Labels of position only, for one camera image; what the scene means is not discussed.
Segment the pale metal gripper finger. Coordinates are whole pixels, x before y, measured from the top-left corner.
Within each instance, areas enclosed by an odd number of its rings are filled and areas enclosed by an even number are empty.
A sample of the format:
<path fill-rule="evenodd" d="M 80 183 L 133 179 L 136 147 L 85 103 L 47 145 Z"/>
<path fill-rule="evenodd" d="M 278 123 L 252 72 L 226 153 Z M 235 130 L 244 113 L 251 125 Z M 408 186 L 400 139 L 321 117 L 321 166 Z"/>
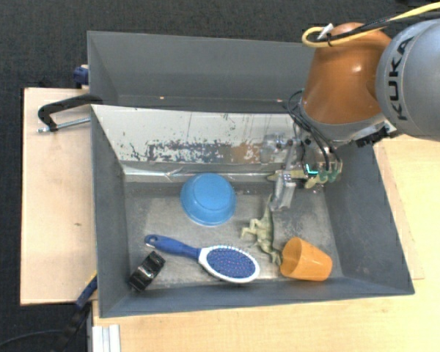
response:
<path fill-rule="evenodd" d="M 293 200 L 296 182 L 290 174 L 283 175 L 282 207 L 289 208 Z"/>
<path fill-rule="evenodd" d="M 274 183 L 274 192 L 271 198 L 271 210 L 276 211 L 282 208 L 282 195 L 284 191 L 284 181 L 276 180 Z"/>

